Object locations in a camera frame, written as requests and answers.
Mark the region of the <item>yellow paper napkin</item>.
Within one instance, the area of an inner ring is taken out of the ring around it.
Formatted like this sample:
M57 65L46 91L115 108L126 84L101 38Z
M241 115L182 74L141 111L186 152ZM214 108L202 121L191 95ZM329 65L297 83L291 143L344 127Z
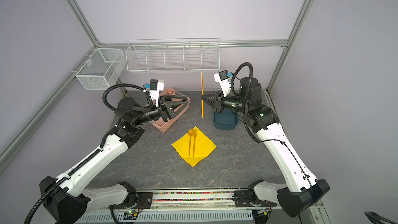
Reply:
M179 156L192 167L207 158L217 148L214 142L198 127L190 129L172 146Z

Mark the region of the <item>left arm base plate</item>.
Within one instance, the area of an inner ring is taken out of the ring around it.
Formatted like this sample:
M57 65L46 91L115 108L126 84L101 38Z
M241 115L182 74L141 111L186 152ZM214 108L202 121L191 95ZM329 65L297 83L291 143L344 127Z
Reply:
M129 194L121 204L113 205L113 209L149 209L152 198L153 192L138 191L135 194Z

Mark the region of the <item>yellow plastic spoon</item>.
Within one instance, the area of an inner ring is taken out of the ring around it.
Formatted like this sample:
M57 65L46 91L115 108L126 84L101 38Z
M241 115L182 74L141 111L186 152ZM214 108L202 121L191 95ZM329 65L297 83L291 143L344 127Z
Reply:
M192 137L195 134L195 130L194 129L190 129L188 131L188 136L189 136L189 146L188 146L188 157L190 157L190 153L191 153L191 141L192 141Z

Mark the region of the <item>yellow plastic knife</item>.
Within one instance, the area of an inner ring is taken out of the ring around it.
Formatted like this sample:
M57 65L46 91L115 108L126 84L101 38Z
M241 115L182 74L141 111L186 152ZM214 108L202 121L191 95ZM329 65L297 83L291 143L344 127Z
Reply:
M204 95L204 81L203 81L203 72L201 72L201 96ZM201 100L201 116L204 118L204 101Z

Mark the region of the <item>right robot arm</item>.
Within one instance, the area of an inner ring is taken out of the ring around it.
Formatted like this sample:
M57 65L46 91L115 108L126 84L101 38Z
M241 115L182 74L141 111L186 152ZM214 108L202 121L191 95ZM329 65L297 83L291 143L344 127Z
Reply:
M288 216L299 216L330 190L329 184L305 165L289 142L277 114L263 103L262 86L254 78L251 63L244 62L234 73L217 72L214 79L221 91L202 95L203 102L215 113L227 110L239 115L249 136L266 146L285 179L285 184L265 180L252 183L248 186L249 203L255 206L275 203Z

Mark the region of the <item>yellow plastic fork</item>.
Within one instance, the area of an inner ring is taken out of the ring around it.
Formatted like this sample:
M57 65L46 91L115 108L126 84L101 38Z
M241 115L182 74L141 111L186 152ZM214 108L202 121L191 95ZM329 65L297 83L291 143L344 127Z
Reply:
M194 141L193 141L193 148L192 148L192 157L195 157L195 149L196 149L196 139L198 136L198 131L196 129L194 129L193 131L193 137L194 137Z

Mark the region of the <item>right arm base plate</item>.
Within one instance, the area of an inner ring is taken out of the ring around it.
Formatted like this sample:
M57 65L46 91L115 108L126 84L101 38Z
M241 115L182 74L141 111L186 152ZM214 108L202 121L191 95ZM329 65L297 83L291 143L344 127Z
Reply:
M276 207L277 204L269 201L262 201L257 198L252 190L236 190L232 196L236 207Z

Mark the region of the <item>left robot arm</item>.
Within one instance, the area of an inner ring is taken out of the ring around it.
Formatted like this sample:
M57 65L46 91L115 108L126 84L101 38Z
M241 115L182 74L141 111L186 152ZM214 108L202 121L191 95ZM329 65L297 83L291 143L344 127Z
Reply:
M133 84L115 84L103 93L107 108L120 117L120 123L107 131L99 146L69 170L53 178L47 176L40 184L41 197L33 205L24 222L29 224L41 205L58 224L73 224L93 210L121 205L134 208L138 205L136 189L122 181L114 186L88 189L87 185L119 155L133 147L145 130L141 124L162 119L168 122L176 118L189 104L181 95L160 95L160 81L140 87ZM133 88L141 91L147 106L141 106L132 97L122 98L116 107L108 100L108 94L117 88Z

